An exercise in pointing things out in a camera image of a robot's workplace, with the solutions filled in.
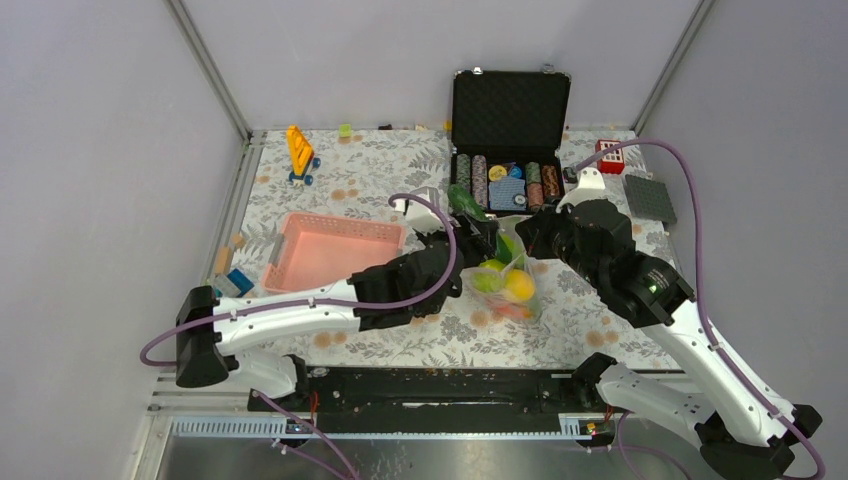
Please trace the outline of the green pear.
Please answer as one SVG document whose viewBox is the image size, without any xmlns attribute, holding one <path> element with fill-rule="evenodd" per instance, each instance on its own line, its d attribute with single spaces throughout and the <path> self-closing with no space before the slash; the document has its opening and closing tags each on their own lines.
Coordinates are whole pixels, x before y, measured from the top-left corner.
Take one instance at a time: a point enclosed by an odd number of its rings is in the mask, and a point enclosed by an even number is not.
<svg viewBox="0 0 848 480">
<path fill-rule="evenodd" d="M 506 265 L 497 259 L 482 262 L 471 274 L 472 287 L 484 294 L 498 294 L 505 288 Z"/>
</svg>

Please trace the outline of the green cucumber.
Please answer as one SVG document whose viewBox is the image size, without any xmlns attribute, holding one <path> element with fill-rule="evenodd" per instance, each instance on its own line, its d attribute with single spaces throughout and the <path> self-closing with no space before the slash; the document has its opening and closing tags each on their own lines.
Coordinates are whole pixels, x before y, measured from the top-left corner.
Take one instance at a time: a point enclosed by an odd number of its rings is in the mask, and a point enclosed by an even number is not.
<svg viewBox="0 0 848 480">
<path fill-rule="evenodd" d="M 473 195 L 462 186 L 451 184 L 447 194 L 454 215 L 463 214 L 480 222 L 489 220 L 481 206 L 475 202 Z"/>
</svg>

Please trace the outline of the clear zip top bag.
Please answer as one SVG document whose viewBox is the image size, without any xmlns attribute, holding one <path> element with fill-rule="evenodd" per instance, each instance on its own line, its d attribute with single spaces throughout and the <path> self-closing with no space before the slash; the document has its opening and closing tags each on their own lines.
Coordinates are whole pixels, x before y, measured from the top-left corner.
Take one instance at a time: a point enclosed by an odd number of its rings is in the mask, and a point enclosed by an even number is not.
<svg viewBox="0 0 848 480">
<path fill-rule="evenodd" d="M 469 291 L 494 314 L 522 323 L 537 322 L 543 311 L 529 255 L 516 231 L 526 216 L 500 219 L 500 239 L 505 241 L 509 262 L 491 259 L 463 271 Z"/>
</svg>

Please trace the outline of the orange fruit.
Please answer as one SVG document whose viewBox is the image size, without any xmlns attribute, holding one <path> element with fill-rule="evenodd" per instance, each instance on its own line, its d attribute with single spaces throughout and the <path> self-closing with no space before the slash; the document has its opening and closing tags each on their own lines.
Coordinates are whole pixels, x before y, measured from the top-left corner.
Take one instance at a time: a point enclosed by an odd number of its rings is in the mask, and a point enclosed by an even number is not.
<svg viewBox="0 0 848 480">
<path fill-rule="evenodd" d="M 533 277 L 526 271 L 512 269 L 503 276 L 503 288 L 500 294 L 509 302 L 524 303 L 536 293 Z"/>
</svg>

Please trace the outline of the red orange mango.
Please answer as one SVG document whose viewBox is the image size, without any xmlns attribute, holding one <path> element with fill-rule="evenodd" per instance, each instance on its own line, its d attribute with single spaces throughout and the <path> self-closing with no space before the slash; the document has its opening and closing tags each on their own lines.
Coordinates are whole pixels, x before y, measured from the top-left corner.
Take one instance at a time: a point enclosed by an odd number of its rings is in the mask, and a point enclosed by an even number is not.
<svg viewBox="0 0 848 480">
<path fill-rule="evenodd" d="M 516 321 L 532 320 L 535 318 L 533 310 L 526 304 L 498 303 L 493 307 L 495 313 Z"/>
</svg>

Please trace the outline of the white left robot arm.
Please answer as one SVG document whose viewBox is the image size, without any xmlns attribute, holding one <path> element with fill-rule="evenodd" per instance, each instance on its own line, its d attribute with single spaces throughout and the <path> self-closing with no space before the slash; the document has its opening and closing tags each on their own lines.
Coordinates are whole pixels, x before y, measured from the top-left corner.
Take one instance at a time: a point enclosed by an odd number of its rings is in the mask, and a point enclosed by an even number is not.
<svg viewBox="0 0 848 480">
<path fill-rule="evenodd" d="M 500 228 L 487 216 L 459 213 L 446 223 L 429 211 L 404 217 L 423 248 L 348 279 L 256 300 L 218 298 L 209 286 L 192 289 L 177 319 L 177 386 L 236 383 L 299 410 L 311 388 L 303 360 L 270 354 L 262 344 L 395 328 L 436 314 L 447 298 L 460 296 L 461 271 L 496 253 Z"/>
</svg>

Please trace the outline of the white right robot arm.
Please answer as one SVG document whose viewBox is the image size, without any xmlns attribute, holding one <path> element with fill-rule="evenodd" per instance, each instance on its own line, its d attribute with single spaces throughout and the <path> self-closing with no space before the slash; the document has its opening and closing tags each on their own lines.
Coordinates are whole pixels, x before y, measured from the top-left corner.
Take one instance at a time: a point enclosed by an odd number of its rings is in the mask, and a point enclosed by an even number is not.
<svg viewBox="0 0 848 480">
<path fill-rule="evenodd" d="M 786 477 L 793 446 L 808 444 L 821 415 L 787 401 L 752 371 L 701 312 L 685 279 L 638 250 L 630 219 L 613 203 L 547 205 L 516 231 L 531 257 L 571 267 L 697 387 L 694 394 L 681 392 L 596 353 L 572 375 L 579 407 L 597 412 L 609 405 L 646 418 L 690 443 L 725 479 Z"/>
</svg>

